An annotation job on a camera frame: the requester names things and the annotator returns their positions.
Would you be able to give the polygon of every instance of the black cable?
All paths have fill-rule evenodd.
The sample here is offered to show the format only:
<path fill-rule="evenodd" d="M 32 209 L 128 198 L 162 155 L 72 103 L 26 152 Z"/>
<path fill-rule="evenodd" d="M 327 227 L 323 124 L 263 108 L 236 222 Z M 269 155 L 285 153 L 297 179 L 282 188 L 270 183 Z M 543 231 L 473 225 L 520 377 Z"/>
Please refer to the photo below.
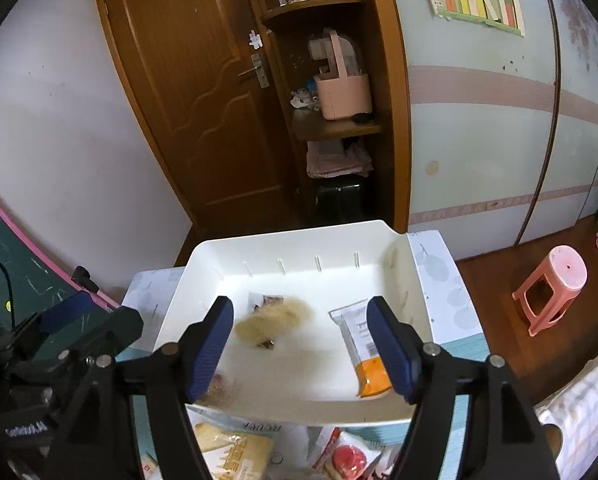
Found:
<path fill-rule="evenodd" d="M 6 278 L 6 285 L 8 286 L 8 301 L 10 302 L 10 324 L 12 325 L 12 330 L 15 329 L 15 306 L 12 302 L 12 285 L 10 284 L 10 276 L 8 275 L 8 271 L 6 267 L 0 262 L 0 269 L 4 273 L 4 278 Z"/>

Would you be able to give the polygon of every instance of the yellow package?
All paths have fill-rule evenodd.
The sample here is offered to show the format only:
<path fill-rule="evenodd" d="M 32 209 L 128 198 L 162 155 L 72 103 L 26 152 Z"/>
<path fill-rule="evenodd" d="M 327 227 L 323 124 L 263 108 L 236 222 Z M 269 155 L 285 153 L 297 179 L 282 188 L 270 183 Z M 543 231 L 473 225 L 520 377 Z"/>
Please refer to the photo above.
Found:
<path fill-rule="evenodd" d="M 372 397 L 391 389 L 377 346 L 370 336 L 365 312 L 368 300 L 333 310 L 330 317 L 341 329 L 341 335 L 359 379 L 359 396 Z"/>
<path fill-rule="evenodd" d="M 201 422 L 193 428 L 205 464 L 215 480 L 261 480 L 270 459 L 271 438 L 234 433 Z"/>

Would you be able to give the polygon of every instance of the wooden cabinet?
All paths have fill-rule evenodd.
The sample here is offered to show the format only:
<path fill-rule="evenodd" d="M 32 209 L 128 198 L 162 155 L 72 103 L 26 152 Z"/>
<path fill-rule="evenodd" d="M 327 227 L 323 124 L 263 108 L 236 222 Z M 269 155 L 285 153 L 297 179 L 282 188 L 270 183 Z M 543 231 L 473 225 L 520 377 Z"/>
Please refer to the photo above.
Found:
<path fill-rule="evenodd" d="M 394 0 L 310 0 L 287 6 L 279 6 L 279 0 L 250 1 L 297 167 L 305 173 L 307 140 L 364 136 L 375 167 L 370 176 L 375 216 L 404 232 L 410 196 L 410 103 Z M 311 59 L 308 40 L 322 36 L 325 27 L 352 38 L 361 50 L 375 110 L 369 123 L 328 121 L 318 112 L 295 110 L 290 105 L 291 91 L 304 88 L 324 64 Z M 314 181 L 304 179 L 302 187 L 310 197 Z"/>

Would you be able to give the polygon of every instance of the wooden shelf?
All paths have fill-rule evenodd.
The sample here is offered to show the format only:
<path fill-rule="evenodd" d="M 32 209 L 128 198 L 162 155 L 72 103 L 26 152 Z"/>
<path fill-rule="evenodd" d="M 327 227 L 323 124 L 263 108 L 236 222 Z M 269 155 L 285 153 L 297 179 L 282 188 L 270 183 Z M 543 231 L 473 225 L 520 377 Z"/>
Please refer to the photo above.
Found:
<path fill-rule="evenodd" d="M 326 6 L 329 7 L 344 4 L 360 4 L 364 1 L 365 0 L 306 0 L 304 2 L 297 2 L 293 4 L 280 6 L 273 10 L 267 10 L 263 13 L 261 17 L 261 22 L 264 25 L 266 25 L 266 27 L 274 29 L 282 22 L 285 22 L 285 20 L 287 20 L 289 16 L 298 16 L 299 14 L 310 14 L 314 12 L 314 10 L 311 9 L 317 9 L 318 7 L 322 7 L 321 9 L 317 10 L 317 12 L 319 12 L 319 10 L 324 10 L 323 7 Z"/>
<path fill-rule="evenodd" d="M 350 119 L 329 121 L 323 118 L 321 112 L 295 110 L 290 130 L 299 140 L 329 140 L 378 134 L 381 126 L 375 120 L 363 124 L 356 124 Z"/>

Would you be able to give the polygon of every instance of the blue gripper pad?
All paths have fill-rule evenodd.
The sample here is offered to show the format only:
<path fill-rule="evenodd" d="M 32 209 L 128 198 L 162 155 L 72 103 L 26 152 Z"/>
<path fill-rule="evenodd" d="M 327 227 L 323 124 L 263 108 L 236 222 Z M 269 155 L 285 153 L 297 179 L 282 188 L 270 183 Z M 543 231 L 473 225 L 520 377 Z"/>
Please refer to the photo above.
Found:
<path fill-rule="evenodd" d="M 382 296 L 368 302 L 366 317 L 394 391 L 413 403 L 421 377 L 421 339 L 412 326 L 397 321 Z"/>
<path fill-rule="evenodd" d="M 203 321 L 186 329 L 182 336 L 192 339 L 191 354 L 185 357 L 184 365 L 188 375 L 186 395 L 194 402 L 205 394 L 210 386 L 225 342 L 233 329 L 233 302 L 219 296 L 205 315 Z"/>
<path fill-rule="evenodd" d="M 67 300 L 42 312 L 39 330 L 47 334 L 57 333 L 75 319 L 92 312 L 93 309 L 99 309 L 99 307 L 92 301 L 88 292 L 81 290 Z"/>

